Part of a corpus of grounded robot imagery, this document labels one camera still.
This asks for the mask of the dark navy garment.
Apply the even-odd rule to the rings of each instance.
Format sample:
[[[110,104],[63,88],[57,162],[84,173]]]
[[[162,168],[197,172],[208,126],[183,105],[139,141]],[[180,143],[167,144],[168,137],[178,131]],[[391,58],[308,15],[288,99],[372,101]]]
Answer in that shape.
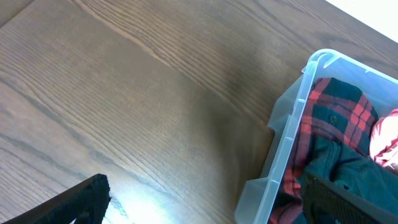
[[[307,174],[313,174],[397,216],[397,176],[392,172],[347,145],[321,136],[311,144],[309,158],[298,178],[301,184]]]

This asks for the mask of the red plaid flannel shirt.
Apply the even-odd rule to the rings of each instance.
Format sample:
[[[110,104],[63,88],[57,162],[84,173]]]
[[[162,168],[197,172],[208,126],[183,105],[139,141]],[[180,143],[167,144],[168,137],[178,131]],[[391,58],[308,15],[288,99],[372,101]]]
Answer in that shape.
[[[319,78],[310,89],[269,223],[293,223],[302,212],[299,176],[310,162],[317,136],[343,143],[363,157],[378,114],[356,86],[335,78]]]

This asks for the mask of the pink printed t-shirt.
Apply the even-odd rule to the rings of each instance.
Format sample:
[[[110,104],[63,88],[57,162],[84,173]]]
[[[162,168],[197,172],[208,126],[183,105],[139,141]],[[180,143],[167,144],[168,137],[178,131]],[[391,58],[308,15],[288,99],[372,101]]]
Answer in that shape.
[[[397,173],[397,109],[373,126],[369,155],[375,163]]]

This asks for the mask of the clear plastic storage bin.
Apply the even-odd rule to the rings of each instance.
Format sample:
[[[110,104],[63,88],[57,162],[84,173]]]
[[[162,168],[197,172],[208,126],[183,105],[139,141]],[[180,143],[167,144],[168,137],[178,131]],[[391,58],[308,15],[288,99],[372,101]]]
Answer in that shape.
[[[238,223],[269,223],[310,89],[319,78],[358,87],[378,119],[397,108],[397,80],[332,49],[315,52],[302,76],[276,101],[268,126],[275,135],[258,179],[245,183],[234,216]]]

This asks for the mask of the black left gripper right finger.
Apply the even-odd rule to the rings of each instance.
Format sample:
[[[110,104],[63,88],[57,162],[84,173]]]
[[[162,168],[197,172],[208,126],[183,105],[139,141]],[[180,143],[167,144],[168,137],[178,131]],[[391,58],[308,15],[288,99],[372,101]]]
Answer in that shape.
[[[349,193],[329,180],[307,174],[302,185],[308,223],[397,223],[397,215]]]

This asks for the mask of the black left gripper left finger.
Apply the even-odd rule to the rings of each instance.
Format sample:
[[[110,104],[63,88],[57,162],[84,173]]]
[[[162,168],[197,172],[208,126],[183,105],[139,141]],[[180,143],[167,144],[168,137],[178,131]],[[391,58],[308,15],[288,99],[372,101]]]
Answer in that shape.
[[[109,192],[107,176],[96,174],[4,224],[101,224]]]

